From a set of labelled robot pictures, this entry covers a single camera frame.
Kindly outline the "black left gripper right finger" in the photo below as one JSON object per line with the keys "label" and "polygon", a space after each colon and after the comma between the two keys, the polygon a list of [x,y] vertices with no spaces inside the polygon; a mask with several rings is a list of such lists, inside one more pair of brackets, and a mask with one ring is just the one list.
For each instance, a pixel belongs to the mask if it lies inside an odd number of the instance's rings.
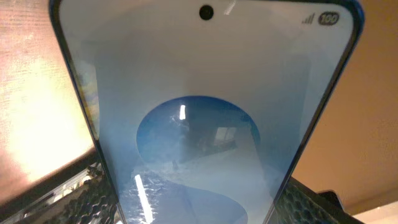
{"label": "black left gripper right finger", "polygon": [[346,213],[332,190],[316,193],[290,178],[275,205],[269,224],[363,224]]}

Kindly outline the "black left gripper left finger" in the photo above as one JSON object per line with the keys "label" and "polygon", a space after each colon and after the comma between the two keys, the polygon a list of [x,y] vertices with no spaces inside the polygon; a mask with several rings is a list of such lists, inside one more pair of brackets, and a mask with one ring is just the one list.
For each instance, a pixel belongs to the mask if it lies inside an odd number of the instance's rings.
{"label": "black left gripper left finger", "polygon": [[124,214],[91,151],[3,203],[1,223],[124,223]]}

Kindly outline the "blue Galaxy smartphone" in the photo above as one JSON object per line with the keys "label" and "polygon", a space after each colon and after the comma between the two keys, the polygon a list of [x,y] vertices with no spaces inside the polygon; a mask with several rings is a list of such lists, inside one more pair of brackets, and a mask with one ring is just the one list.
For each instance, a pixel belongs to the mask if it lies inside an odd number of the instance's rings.
{"label": "blue Galaxy smartphone", "polygon": [[124,223],[268,223],[364,26],[358,1],[50,1]]}

